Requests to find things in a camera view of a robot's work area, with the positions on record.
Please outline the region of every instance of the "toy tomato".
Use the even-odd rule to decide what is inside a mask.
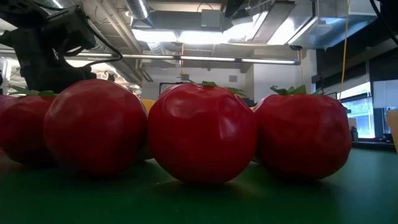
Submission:
[[[156,161],[184,182],[227,182],[249,164],[256,148],[254,113],[218,86],[168,88],[150,110],[148,129]]]
[[[127,169],[146,132],[138,97],[106,80],[80,81],[62,91],[44,124],[45,141],[60,165],[95,176]]]
[[[27,166],[55,164],[43,137],[44,116],[54,97],[1,98],[0,148],[10,159]]]
[[[338,171],[351,150],[343,105],[323,95],[277,90],[256,106],[257,158],[279,177],[322,179]]]

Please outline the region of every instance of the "black equipment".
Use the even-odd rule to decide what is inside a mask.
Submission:
[[[90,65],[75,68],[65,60],[96,45],[98,34],[86,14],[78,6],[49,14],[39,5],[33,0],[0,2],[0,17],[18,27],[5,31],[0,43],[14,48],[28,89],[60,93],[80,80],[96,78]]]

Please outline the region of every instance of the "fluorescent light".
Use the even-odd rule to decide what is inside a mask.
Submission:
[[[246,39],[245,39],[246,41],[253,39],[253,37],[255,36],[257,31],[260,29],[260,26],[266,19],[267,15],[268,15],[268,11],[264,11],[261,14],[256,14],[253,16],[253,21],[255,21],[255,23],[254,23],[252,29],[249,31],[248,35],[246,36]]]
[[[287,18],[282,25],[275,31],[275,34],[269,39],[269,45],[284,45],[295,34],[294,22],[292,19]]]
[[[52,0],[55,5],[57,5],[59,8],[63,8],[63,6],[57,1],[57,0]]]
[[[220,44],[228,41],[221,32],[202,31],[184,31],[178,40],[185,44]]]
[[[231,28],[223,32],[223,37],[227,41],[244,39],[246,37],[246,34],[252,29],[253,24],[253,22],[247,22],[244,24],[232,26]]]
[[[315,16],[303,29],[300,30],[296,35],[294,35],[287,43],[292,44],[295,42],[301,35],[304,34],[305,31],[307,31],[316,21],[318,20],[318,17]]]
[[[272,59],[251,59],[251,58],[242,58],[242,62],[246,63],[271,63],[271,64],[280,64],[280,65],[299,65],[300,63],[295,60],[272,60]]]
[[[141,58],[141,59],[161,59],[161,60],[173,60],[173,55],[136,55],[136,54],[129,54],[123,55],[126,58]]]
[[[206,60],[206,61],[219,61],[219,62],[234,62],[235,58],[223,57],[197,57],[197,56],[181,56],[182,60]]]
[[[145,42],[175,42],[177,36],[172,31],[159,30],[137,30],[133,29],[132,33],[137,40]]]

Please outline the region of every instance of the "green table surface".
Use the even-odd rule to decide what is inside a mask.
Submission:
[[[398,156],[353,149],[339,172],[307,185],[250,163],[224,186],[204,188],[154,160],[118,179],[87,180],[1,155],[0,223],[398,223]]]

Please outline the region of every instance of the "red tomato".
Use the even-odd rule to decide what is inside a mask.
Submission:
[[[218,86],[173,86],[149,112],[152,154],[184,182],[220,184],[235,178],[254,155],[256,130],[250,108]]]
[[[44,116],[52,97],[9,98],[0,113],[0,148],[10,159],[27,166],[55,164],[43,137]]]
[[[44,124],[46,143],[62,167],[97,176],[127,169],[146,130],[138,97],[106,80],[85,80],[62,91]]]
[[[254,110],[257,158],[279,177],[322,179],[347,161],[351,136],[346,111],[321,95],[271,95]]]

